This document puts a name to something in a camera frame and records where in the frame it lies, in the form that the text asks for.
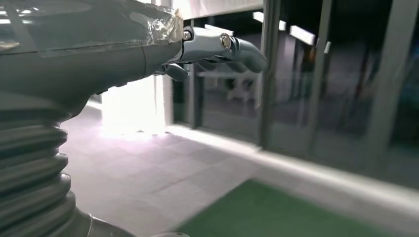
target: floor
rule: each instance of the floor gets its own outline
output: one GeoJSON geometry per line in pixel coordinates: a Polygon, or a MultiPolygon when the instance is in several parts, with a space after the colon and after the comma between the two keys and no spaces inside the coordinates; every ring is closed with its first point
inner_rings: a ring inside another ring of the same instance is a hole
{"type": "Polygon", "coordinates": [[[93,108],[62,128],[78,208],[139,237],[175,228],[261,169],[171,134],[109,133],[93,108]]]}

